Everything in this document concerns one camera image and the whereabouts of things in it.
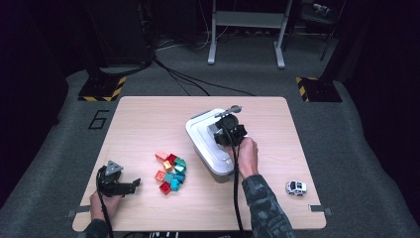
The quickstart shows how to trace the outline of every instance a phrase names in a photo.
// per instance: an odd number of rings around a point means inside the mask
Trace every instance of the hand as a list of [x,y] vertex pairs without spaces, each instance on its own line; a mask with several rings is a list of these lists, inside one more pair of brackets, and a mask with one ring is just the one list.
[[[115,195],[112,197],[108,197],[106,195],[102,196],[106,209],[108,210],[109,219],[114,217],[115,212],[117,211],[118,204],[123,196],[122,195]],[[99,194],[97,191],[93,192],[90,195],[90,218],[93,219],[101,219],[105,221],[104,213],[102,212],[102,204],[101,200],[99,199]]]
[[[243,179],[246,179],[249,176],[259,174],[259,148],[257,142],[252,138],[245,138],[241,145],[241,150],[239,150],[238,157],[238,166],[239,172]],[[234,153],[231,146],[225,147],[225,150],[228,152],[229,156],[234,159]],[[238,147],[235,148],[235,151],[238,155]]]

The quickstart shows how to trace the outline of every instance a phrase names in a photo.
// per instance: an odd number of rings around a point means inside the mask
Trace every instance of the black curtain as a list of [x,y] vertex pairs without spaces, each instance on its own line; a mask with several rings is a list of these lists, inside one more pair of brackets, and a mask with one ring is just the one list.
[[355,0],[348,4],[340,41],[321,79],[345,83],[367,142],[420,223],[420,111],[416,102],[420,3]]
[[74,12],[66,4],[0,3],[1,206],[58,123],[68,90],[65,78],[84,69],[65,19]]

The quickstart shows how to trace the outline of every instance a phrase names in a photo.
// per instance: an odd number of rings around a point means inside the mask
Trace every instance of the person's right hand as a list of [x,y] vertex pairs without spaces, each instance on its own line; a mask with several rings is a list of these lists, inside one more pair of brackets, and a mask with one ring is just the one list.
[[[259,148],[257,142],[255,142],[252,138],[247,137],[245,138],[241,145],[235,148],[235,151],[238,154],[238,148],[241,147],[239,150],[239,157],[238,157],[238,166],[239,172],[243,179],[246,179],[249,176],[258,175],[259,174]],[[225,147],[226,152],[228,152],[229,156],[234,160],[234,153],[231,146]]]

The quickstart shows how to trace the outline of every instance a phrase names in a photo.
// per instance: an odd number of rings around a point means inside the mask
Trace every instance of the toy block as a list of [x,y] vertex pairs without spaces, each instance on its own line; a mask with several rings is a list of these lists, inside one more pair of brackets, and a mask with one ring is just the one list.
[[178,158],[176,158],[176,159],[175,159],[175,163],[176,163],[177,165],[180,165],[180,166],[184,166],[184,167],[186,167],[186,162],[185,162],[185,160],[184,160],[184,159],[181,159],[180,157],[178,157]]
[[157,171],[157,174],[155,175],[155,179],[158,181],[163,181],[164,176],[166,175],[163,171]]
[[167,158],[167,154],[165,152],[156,152],[155,156],[158,161],[162,161],[162,162],[164,162]]
[[171,172],[171,171],[172,171],[172,165],[170,164],[170,162],[169,162],[169,161],[165,161],[165,162],[163,162],[163,169],[164,169],[166,172]]
[[172,191],[178,191],[179,190],[179,181],[176,179],[173,179],[170,183],[170,190]]
[[170,193],[170,184],[167,181],[162,183],[159,188],[160,188],[161,192],[163,192],[163,194],[165,194],[165,195]]
[[185,174],[176,174],[173,176],[174,179],[178,180],[179,183],[184,183],[185,181]]
[[170,164],[171,164],[171,165],[174,165],[174,164],[175,164],[175,160],[176,160],[176,158],[177,158],[177,156],[176,156],[176,155],[174,155],[174,154],[170,154],[170,155],[166,158],[166,160],[167,160],[167,161],[170,161]]
[[172,180],[173,180],[173,173],[166,173],[166,175],[164,176],[163,180],[171,183]]
[[176,165],[174,168],[177,174],[185,174],[186,168],[184,166]]

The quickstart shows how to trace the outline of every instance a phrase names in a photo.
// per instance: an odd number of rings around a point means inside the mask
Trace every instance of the camouflage sleeve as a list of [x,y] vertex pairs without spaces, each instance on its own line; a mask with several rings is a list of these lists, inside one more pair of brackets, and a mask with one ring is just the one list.
[[255,238],[295,237],[290,221],[261,175],[244,179],[242,187],[250,207]]
[[106,238],[107,236],[108,225],[106,222],[100,219],[94,219],[77,238]]

